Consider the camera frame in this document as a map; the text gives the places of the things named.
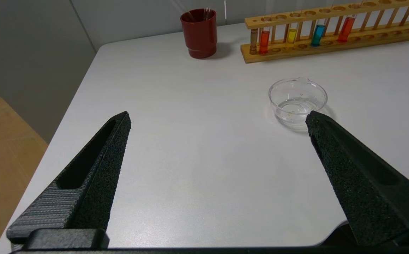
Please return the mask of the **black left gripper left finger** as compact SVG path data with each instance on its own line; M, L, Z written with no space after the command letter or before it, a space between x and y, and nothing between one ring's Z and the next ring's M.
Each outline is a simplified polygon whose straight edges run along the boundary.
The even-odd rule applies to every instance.
M8 227L12 244L37 229L106 229L128 135L130 115L111 117Z

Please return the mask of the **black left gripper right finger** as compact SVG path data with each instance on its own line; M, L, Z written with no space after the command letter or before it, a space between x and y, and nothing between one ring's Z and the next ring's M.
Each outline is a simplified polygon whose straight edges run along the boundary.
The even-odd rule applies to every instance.
M409 179L331 117L306 125L357 243L409 246Z

